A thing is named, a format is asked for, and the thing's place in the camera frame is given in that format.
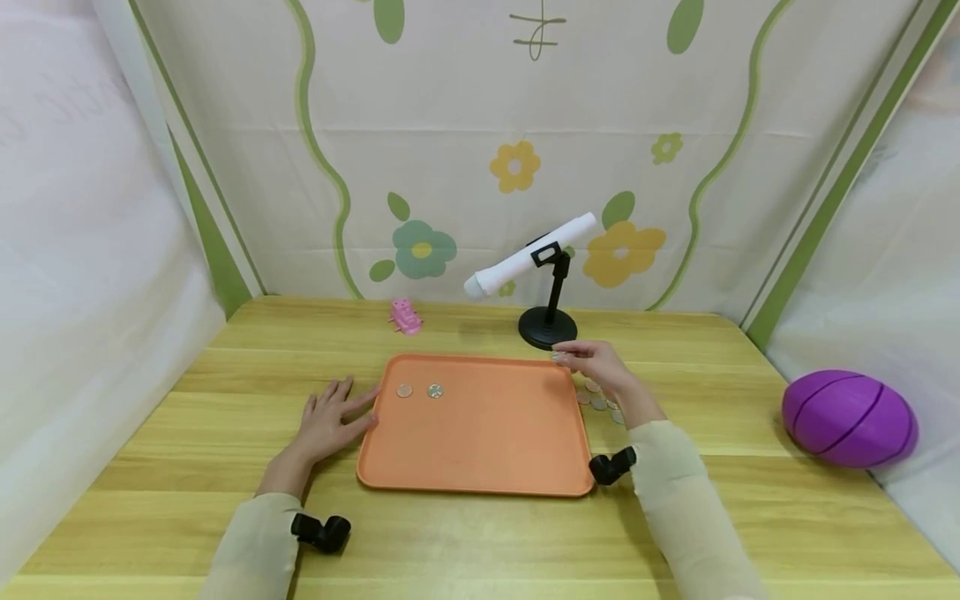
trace white tube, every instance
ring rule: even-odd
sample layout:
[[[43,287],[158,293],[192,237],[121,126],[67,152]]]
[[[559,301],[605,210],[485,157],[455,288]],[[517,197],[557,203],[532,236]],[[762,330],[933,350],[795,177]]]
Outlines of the white tube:
[[[500,286],[502,286],[504,283],[520,275],[524,271],[533,269],[537,266],[537,263],[534,262],[533,256],[530,255],[531,252],[543,248],[544,246],[547,246],[553,242],[557,242],[561,248],[568,246],[590,231],[590,229],[595,226],[596,223],[596,217],[593,216],[592,212],[588,212],[582,217],[577,217],[573,221],[570,221],[565,225],[561,225],[560,227],[544,235],[530,246],[521,249],[513,256],[503,259],[488,269],[474,273],[473,277],[464,283],[464,290],[471,298],[475,300],[480,300],[484,296],[496,294],[497,290],[499,290]],[[545,252],[540,255],[540,259],[543,260],[549,258],[550,256],[550,252]]]

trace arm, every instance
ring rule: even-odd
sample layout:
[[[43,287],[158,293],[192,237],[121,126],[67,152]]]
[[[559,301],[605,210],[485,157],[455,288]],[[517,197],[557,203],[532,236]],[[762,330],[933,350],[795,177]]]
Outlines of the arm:
[[[299,544],[290,533],[313,467],[370,428],[372,413],[341,419],[376,397],[372,390],[346,400],[352,379],[330,383],[303,407],[297,437],[270,462],[256,495],[240,505],[200,592],[201,600],[266,600],[287,597]]]
[[[619,404],[636,451],[636,497],[682,598],[766,598],[696,446],[610,344],[566,342],[554,350],[555,362],[583,372]]]

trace purple ball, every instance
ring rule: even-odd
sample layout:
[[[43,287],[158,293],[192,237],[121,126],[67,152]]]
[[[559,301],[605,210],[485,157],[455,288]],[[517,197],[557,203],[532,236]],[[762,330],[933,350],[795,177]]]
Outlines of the purple ball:
[[[851,371],[816,371],[787,386],[783,425],[810,454],[849,468],[900,461],[920,434],[903,396]]]

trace fabric backdrop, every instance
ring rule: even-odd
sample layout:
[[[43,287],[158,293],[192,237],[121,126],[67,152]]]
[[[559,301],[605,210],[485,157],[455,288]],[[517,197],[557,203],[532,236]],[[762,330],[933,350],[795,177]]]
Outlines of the fabric backdrop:
[[[133,6],[263,291],[463,301],[474,271],[593,211],[563,303],[740,321],[936,3]],[[548,279],[493,301],[542,301]]]
[[[88,0],[0,4],[0,588],[223,325]]]
[[[850,369],[910,402],[907,461],[877,480],[960,568],[960,22],[830,226],[769,355],[791,378]]]

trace pink pig toy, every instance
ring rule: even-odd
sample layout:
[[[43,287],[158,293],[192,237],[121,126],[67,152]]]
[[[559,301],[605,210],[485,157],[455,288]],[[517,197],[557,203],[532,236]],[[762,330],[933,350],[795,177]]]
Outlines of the pink pig toy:
[[[417,316],[417,311],[406,298],[397,298],[394,305],[390,308],[390,319],[396,325],[394,331],[402,331],[407,335],[420,333],[420,325],[423,320]]]

